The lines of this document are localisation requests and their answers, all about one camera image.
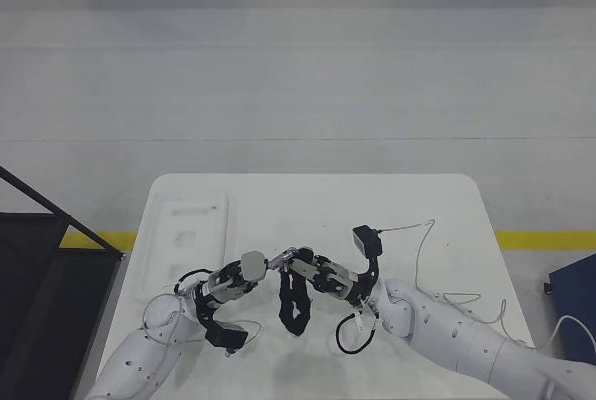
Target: black cloth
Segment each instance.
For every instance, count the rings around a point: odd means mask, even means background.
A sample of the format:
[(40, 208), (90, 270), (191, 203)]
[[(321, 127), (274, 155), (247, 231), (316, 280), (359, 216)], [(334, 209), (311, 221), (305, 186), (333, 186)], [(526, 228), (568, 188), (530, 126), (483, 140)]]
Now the black cloth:
[[(280, 273), (280, 321), (296, 336), (302, 335), (311, 318), (311, 299), (305, 277), (293, 272)], [(294, 317), (294, 308), (298, 315)]]

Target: black cable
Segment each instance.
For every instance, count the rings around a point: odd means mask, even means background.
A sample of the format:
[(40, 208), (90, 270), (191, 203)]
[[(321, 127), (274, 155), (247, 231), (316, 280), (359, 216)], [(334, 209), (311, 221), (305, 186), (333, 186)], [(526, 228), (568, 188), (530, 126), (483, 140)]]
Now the black cable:
[(376, 333), (376, 325), (374, 324), (373, 328), (371, 328), (371, 333), (369, 334), (369, 338), (367, 339), (365, 344), (363, 344), (356, 350), (345, 349), (344, 347), (342, 347), (342, 344), (340, 343), (340, 328), (343, 326), (343, 324), (345, 322), (349, 321), (352, 318), (354, 318), (354, 313), (351, 313), (348, 316), (346, 316), (345, 318), (343, 318), (342, 321), (340, 321), (338, 323), (338, 326), (336, 327), (336, 344), (338, 345), (338, 348), (340, 349), (340, 351), (342, 351), (345, 354), (349, 354), (349, 355), (358, 354), (361, 351), (363, 351), (365, 349), (365, 347), (369, 346), (369, 343), (371, 343), (371, 340), (374, 338), (374, 334)]
[(190, 277), (190, 276), (192, 276), (192, 275), (199, 274), (199, 273), (201, 273), (201, 272), (204, 272), (204, 273), (206, 273), (206, 274), (211, 274), (211, 273), (212, 273), (212, 272), (214, 272), (214, 271), (210, 271), (210, 270), (208, 270), (208, 269), (205, 269), (205, 268), (200, 268), (200, 269), (197, 269), (197, 270), (194, 270), (194, 271), (191, 271), (191, 272), (187, 272), (186, 274), (184, 274), (183, 276), (181, 276), (181, 277), (180, 277), (180, 279), (178, 279), (178, 282), (176, 282), (176, 285), (174, 286), (174, 293), (175, 293), (175, 294), (178, 294), (178, 289), (180, 288), (180, 284), (181, 284), (181, 283), (182, 283), (182, 282), (183, 282), (185, 279), (189, 278), (189, 277)]

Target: black fabric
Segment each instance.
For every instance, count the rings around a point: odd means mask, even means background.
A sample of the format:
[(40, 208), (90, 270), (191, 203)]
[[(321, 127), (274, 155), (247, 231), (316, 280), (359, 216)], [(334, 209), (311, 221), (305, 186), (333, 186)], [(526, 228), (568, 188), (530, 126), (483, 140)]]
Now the black fabric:
[[(280, 273), (280, 321), (296, 336), (302, 335), (311, 318), (311, 299), (307, 296), (307, 281), (292, 272)], [(294, 317), (294, 307), (298, 315)]]
[(69, 399), (80, 378), (118, 259), (60, 249), (0, 375), (0, 399)]
[(66, 229), (51, 214), (0, 213), (0, 373)]

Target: black panel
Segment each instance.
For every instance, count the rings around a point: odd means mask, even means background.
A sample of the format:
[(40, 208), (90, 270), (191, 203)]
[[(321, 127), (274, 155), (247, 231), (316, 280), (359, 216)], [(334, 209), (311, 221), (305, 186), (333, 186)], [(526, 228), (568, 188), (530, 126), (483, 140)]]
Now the black panel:
[(66, 229), (51, 214), (0, 214), (0, 372)]
[[(596, 339), (596, 254), (549, 274), (558, 316), (582, 321)], [(596, 356), (585, 331), (573, 321), (563, 321), (561, 337), (568, 360), (596, 365)]]
[(59, 250), (0, 376), (0, 399), (68, 399), (95, 335), (118, 258)]

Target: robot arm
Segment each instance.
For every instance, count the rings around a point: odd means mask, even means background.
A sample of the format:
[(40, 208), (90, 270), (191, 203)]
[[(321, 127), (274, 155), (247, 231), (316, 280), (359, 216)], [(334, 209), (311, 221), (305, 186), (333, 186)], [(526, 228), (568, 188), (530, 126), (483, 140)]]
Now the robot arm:
[(242, 348), (248, 333), (213, 315), (224, 303), (249, 293), (265, 277), (267, 261), (260, 252), (242, 255), (239, 261), (210, 273), (175, 293), (156, 296), (145, 308), (143, 326), (131, 332), (113, 352), (86, 400), (146, 400), (162, 385), (178, 359), (180, 345), (205, 339), (226, 354)]
[(526, 348), (407, 282), (379, 281), (370, 302), (379, 310), (385, 330), (413, 350), (511, 399), (596, 399), (595, 366)]
[[(152, 300), (144, 326), (130, 333), (112, 354), (86, 399), (148, 399), (181, 356), (177, 346), (203, 332), (207, 341), (225, 348), (227, 355), (242, 348), (246, 330), (214, 321), (213, 315), (222, 304), (253, 290), (272, 269), (283, 274), (283, 307), (302, 303), (301, 311), (306, 311), (300, 322), (303, 326), (295, 329), (281, 309), (282, 322), (295, 334), (301, 334), (309, 320), (310, 301), (304, 285), (309, 281), (317, 291), (347, 301), (356, 310), (368, 306), (383, 320), (387, 332), (422, 356), (481, 380), (511, 399), (596, 400), (596, 367), (543, 356), (465, 317), (455, 307), (434, 301), (407, 282), (379, 279), (382, 246), (378, 231), (355, 228), (354, 240), (369, 261), (363, 274), (314, 255), (309, 248), (290, 248), (271, 261), (258, 252), (246, 253), (240, 261), (211, 273), (206, 281), (178, 290), (181, 278), (175, 294)], [(293, 288), (289, 288), (289, 276), (294, 279)], [(291, 298), (295, 291), (304, 291), (301, 301)]]

